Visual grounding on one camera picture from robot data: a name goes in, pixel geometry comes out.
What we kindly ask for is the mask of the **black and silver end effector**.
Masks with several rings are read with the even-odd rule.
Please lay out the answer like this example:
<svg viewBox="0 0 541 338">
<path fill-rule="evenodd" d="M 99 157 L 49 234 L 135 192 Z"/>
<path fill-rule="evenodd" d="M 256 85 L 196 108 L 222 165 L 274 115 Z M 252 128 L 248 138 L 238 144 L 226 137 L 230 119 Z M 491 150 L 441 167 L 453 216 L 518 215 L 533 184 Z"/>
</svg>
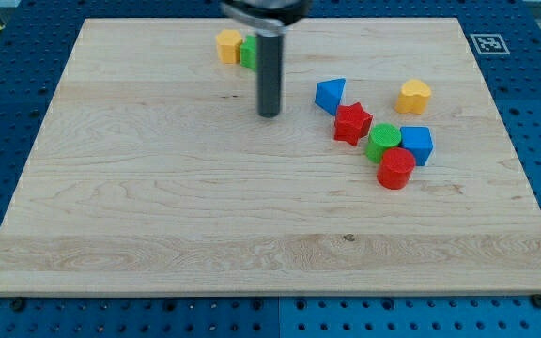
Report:
<svg viewBox="0 0 541 338">
<path fill-rule="evenodd" d="M 220 10 L 228 18 L 270 36 L 308 15 L 311 0 L 221 0 Z"/>
</svg>

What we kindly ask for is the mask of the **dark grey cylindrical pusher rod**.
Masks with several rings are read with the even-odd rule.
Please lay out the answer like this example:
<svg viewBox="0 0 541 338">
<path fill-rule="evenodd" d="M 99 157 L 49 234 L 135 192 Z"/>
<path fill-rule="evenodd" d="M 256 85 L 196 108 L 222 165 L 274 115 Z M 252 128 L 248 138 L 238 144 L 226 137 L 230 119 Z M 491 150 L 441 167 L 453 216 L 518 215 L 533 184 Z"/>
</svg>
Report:
<svg viewBox="0 0 541 338">
<path fill-rule="evenodd" d="M 283 51 L 282 36 L 256 33 L 257 112 L 265 118 L 278 116 L 282 109 Z"/>
</svg>

